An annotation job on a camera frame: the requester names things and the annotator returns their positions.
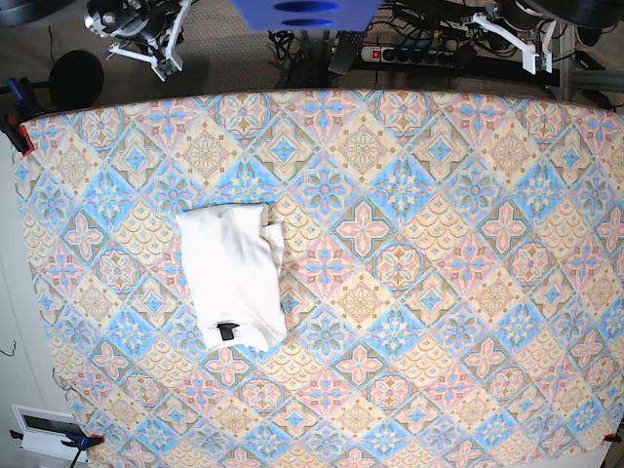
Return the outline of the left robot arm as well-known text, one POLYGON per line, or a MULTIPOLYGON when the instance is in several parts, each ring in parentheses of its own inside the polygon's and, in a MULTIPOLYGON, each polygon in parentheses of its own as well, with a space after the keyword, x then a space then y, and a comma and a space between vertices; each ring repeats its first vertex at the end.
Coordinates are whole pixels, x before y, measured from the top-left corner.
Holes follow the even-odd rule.
POLYGON ((623 19, 623 0, 496 1, 490 13, 516 30, 535 29, 546 21, 590 29, 613 27, 623 19))

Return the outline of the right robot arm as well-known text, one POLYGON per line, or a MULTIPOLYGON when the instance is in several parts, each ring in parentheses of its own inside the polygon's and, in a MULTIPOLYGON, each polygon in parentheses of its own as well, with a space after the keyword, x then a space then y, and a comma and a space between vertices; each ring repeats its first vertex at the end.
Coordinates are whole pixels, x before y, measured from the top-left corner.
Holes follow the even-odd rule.
POLYGON ((2 1, 1 27, 50 25, 68 16, 81 15, 85 27, 100 37, 149 42, 169 34, 191 4, 191 1, 2 1))

